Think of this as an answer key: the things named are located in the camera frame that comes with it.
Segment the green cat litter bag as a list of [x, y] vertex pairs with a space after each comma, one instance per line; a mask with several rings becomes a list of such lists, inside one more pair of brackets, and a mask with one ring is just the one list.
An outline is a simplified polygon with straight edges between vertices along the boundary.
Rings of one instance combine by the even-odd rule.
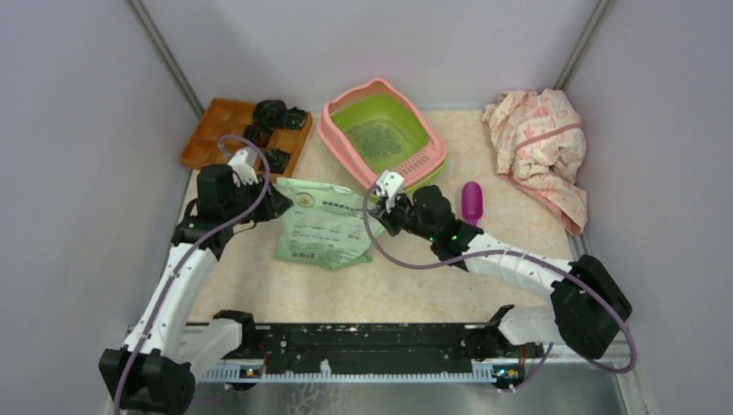
[[281, 216], [275, 260], [329, 270], [372, 261], [363, 195], [332, 183], [287, 177], [278, 178], [276, 187], [293, 206]]

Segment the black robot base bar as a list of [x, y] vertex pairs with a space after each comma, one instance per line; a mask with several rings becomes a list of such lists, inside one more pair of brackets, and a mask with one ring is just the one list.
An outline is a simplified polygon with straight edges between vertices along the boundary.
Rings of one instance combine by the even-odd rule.
[[267, 374], [467, 374], [475, 362], [540, 357], [485, 323], [271, 323], [248, 329], [228, 360], [265, 360]]

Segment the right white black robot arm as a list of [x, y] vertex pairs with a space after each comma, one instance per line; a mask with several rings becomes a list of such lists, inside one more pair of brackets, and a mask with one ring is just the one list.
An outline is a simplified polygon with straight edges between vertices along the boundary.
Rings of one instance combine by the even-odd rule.
[[395, 265], [416, 271], [453, 266], [497, 277], [545, 300], [544, 306], [501, 307], [481, 334], [467, 341], [480, 348], [480, 356], [509, 356], [529, 343], [562, 343], [598, 366], [622, 335], [629, 350], [622, 371], [637, 363], [638, 350], [627, 324], [633, 308], [599, 259], [588, 254], [574, 261], [552, 259], [502, 242], [457, 217], [435, 185], [420, 188], [414, 196], [370, 189], [361, 212], [365, 227], [376, 220], [391, 236], [407, 232], [425, 239], [438, 259], [428, 265], [409, 264], [376, 245]]

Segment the purple plastic scoop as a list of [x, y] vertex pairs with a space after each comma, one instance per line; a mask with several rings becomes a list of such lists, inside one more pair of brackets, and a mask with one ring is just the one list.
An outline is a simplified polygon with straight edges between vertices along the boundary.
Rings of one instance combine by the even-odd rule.
[[477, 226], [483, 216], [483, 192], [477, 182], [466, 182], [462, 187], [461, 212], [463, 219]]

